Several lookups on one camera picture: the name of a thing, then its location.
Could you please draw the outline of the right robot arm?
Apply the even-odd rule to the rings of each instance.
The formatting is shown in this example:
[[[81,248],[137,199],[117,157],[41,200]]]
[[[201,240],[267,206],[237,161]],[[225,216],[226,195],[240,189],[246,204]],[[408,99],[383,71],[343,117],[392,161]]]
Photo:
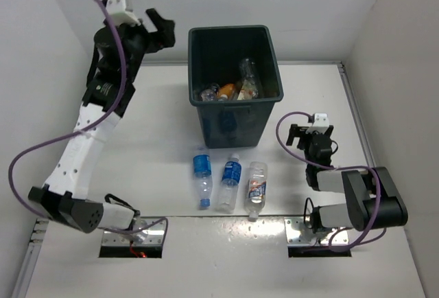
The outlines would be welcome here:
[[[373,229],[399,227],[406,225],[408,211],[399,194],[388,169],[374,168],[376,179],[369,170],[325,170],[322,166],[331,165],[334,141],[331,139],[333,126],[325,133],[312,133],[310,127],[292,124],[289,129],[287,145],[298,139],[297,148],[312,162],[305,170],[309,187],[317,192],[343,193],[345,202],[336,205],[312,208],[308,225],[313,232],[346,227],[363,231],[372,218],[377,199],[377,187],[381,188],[378,213]]]

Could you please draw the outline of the clear bottle white cap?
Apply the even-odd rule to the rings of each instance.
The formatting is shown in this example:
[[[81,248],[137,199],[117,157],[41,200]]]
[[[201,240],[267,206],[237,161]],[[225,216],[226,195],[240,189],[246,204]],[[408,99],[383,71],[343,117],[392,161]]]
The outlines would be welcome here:
[[[255,84],[259,91],[258,98],[263,97],[263,89],[261,87],[261,82],[259,79],[259,74],[257,72],[256,64],[251,58],[244,58],[239,63],[239,70],[241,74],[241,85],[244,82],[251,82]]]

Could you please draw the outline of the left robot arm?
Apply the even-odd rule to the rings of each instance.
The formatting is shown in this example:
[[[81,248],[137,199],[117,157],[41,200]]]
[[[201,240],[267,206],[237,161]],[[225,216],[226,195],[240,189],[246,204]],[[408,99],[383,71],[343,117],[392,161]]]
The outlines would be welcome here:
[[[128,107],[135,92],[134,80],[145,54],[175,44],[175,23],[154,8],[146,14],[156,27],[149,32],[143,24],[122,23],[117,27],[126,60],[126,83],[121,83],[119,52],[110,28],[94,36],[86,91],[75,127],[75,136],[42,187],[32,187],[28,198],[40,205],[54,222],[84,233],[95,229],[131,232],[140,212],[107,194],[104,202],[88,198],[93,169],[105,143]]]

